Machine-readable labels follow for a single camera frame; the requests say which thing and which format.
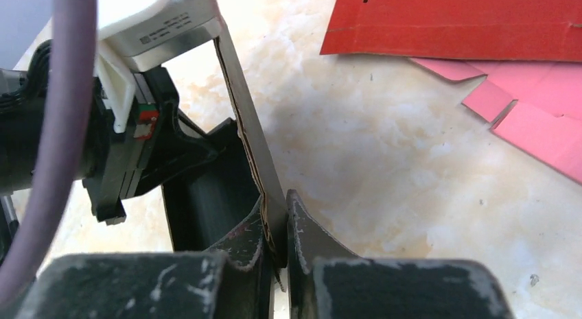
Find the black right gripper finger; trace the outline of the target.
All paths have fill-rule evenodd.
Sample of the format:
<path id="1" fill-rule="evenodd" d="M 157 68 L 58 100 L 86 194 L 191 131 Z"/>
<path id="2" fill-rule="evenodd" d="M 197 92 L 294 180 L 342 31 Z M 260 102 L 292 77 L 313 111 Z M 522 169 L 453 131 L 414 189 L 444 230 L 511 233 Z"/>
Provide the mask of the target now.
<path id="1" fill-rule="evenodd" d="M 512 318 L 500 283 L 461 259 L 356 255 L 287 192 L 292 318 Z"/>
<path id="2" fill-rule="evenodd" d="M 148 164 L 141 173 L 136 195 L 151 191 L 187 170 L 215 161 L 234 141 L 237 124 L 230 117 L 206 133 L 176 104 L 164 107 Z"/>

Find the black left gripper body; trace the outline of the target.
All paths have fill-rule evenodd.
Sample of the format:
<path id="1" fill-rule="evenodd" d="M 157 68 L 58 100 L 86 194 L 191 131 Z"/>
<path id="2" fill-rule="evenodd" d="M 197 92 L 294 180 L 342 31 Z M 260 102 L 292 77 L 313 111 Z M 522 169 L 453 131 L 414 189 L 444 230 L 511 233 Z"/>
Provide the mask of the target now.
<path id="1" fill-rule="evenodd" d="M 47 88 L 50 41 L 35 51 L 32 71 L 1 70 L 1 195 L 28 189 L 35 172 Z M 83 156 L 76 173 L 98 222 L 125 220 L 122 200 L 152 189 L 146 175 L 154 143 L 164 127 L 173 128 L 178 95 L 167 69 L 155 67 L 136 73 L 138 90 L 130 110 L 129 126 L 113 130 L 113 113 L 99 80 L 93 88 L 91 116 Z"/>

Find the black scratched right gripper finger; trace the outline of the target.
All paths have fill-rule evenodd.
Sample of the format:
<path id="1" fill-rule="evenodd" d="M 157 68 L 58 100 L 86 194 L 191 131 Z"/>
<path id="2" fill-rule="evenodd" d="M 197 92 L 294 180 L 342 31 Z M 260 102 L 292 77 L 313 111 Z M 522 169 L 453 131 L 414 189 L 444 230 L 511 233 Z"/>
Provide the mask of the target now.
<path id="1" fill-rule="evenodd" d="M 54 260 L 19 318 L 271 318 L 272 267 L 257 209 L 202 252 Z"/>

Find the black corrugated paper box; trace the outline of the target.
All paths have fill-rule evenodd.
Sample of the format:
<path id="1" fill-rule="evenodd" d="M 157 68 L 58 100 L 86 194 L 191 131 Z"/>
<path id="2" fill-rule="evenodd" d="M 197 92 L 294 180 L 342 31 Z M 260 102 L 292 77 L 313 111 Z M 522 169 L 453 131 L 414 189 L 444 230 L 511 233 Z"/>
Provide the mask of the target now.
<path id="1" fill-rule="evenodd" d="M 162 184 L 167 222 L 175 251 L 203 251 L 257 209 L 273 276 L 287 260 L 287 207 L 232 38 L 222 26 L 212 41 L 235 115 L 236 135 L 209 165 Z"/>

